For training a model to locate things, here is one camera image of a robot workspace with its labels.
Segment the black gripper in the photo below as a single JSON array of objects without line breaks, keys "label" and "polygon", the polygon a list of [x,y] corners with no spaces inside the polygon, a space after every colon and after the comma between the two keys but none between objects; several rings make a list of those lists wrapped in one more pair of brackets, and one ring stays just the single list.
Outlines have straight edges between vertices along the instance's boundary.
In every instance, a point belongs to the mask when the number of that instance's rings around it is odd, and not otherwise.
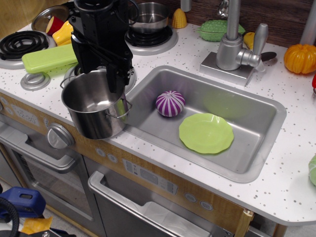
[{"label": "black gripper", "polygon": [[127,7],[77,7],[80,17],[69,20],[72,45],[82,73],[106,66],[109,90],[129,85],[132,53],[125,42]]}]

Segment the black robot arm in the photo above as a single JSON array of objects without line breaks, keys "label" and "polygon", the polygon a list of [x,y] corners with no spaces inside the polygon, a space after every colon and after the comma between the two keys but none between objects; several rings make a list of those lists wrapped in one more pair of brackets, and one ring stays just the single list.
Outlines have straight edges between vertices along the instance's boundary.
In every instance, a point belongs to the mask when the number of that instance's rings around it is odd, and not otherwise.
[{"label": "black robot arm", "polygon": [[69,19],[72,47],[85,74],[105,67],[110,92],[129,83],[133,54],[125,42],[128,2],[125,0],[76,0],[79,16]]}]

